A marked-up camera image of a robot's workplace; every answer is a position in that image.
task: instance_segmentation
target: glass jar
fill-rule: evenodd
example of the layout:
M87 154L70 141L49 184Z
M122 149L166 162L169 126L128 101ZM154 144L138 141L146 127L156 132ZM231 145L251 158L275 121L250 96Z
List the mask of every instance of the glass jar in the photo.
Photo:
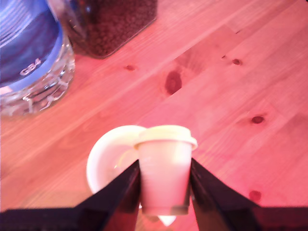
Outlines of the glass jar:
M1 0L1 115L35 113L66 92L75 59L45 0Z
M150 25L157 0L65 0L62 24L73 43L105 58Z

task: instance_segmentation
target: coffee beans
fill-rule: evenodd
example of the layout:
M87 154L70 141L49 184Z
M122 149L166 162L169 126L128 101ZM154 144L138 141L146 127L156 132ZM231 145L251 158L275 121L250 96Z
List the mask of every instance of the coffee beans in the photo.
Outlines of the coffee beans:
M78 23L82 25L86 37L71 33L72 28L67 33L74 44L98 58L112 54L148 26L157 14L157 0L74 1L78 3L75 11L82 17L79 20L83 23Z

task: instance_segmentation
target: wood knot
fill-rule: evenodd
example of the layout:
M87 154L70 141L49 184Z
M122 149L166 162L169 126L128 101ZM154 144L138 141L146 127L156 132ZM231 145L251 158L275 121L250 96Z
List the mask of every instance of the wood knot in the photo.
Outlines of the wood knot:
M124 69L128 70L128 71L134 71L135 67L132 65L127 65L126 67L124 67Z
M249 193L249 199L253 202L259 202L261 200L262 193L256 190L252 190Z
M235 64L235 65L242 65L243 64L242 61L239 60L239 59L233 59L232 63Z
M254 123L254 124L260 124L264 121L264 117L258 115L258 116L255 116L251 119L251 122Z
M177 71L171 71L168 74L165 88L170 95L182 88L181 75Z

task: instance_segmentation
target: white lid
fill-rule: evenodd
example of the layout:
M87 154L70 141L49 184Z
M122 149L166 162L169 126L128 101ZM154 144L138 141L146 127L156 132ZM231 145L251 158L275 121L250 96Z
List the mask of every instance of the white lid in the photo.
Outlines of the white lid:
M191 131L188 128L179 125L161 125L148 128L139 134L134 147L137 149L140 143L157 140L188 142L192 144L193 150L198 147L197 140L192 137Z

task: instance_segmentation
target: wood grain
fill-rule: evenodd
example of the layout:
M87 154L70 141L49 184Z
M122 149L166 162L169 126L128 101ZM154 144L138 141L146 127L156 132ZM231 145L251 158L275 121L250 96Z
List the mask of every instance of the wood grain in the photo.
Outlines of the wood grain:
M126 124L186 126L194 158L239 193L307 205L307 15L303 0L161 0L157 22L109 59L78 57L54 107L1 118L1 210L86 199L92 146ZM197 226L190 207L169 227L140 212L136 230Z

